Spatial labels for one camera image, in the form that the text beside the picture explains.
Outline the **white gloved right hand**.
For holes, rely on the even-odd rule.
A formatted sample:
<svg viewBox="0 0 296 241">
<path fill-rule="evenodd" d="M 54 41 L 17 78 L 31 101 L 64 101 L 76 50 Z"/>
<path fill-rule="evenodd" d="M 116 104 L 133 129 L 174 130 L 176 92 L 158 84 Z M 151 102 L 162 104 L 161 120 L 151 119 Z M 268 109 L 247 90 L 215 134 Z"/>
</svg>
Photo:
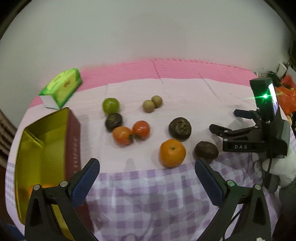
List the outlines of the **white gloved right hand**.
<svg viewBox="0 0 296 241">
<path fill-rule="evenodd" d="M 259 178 L 264 178 L 268 169 L 269 160 L 266 159 L 264 153 L 252 153 L 252 161 L 254 162 L 254 170 Z M 266 189 L 274 193 L 278 187 L 287 187 L 295 180 L 295 137 L 292 135 L 288 154 L 284 158 L 275 158 L 271 162 L 269 170 L 271 178 L 269 178 L 264 186 Z"/>
</svg>

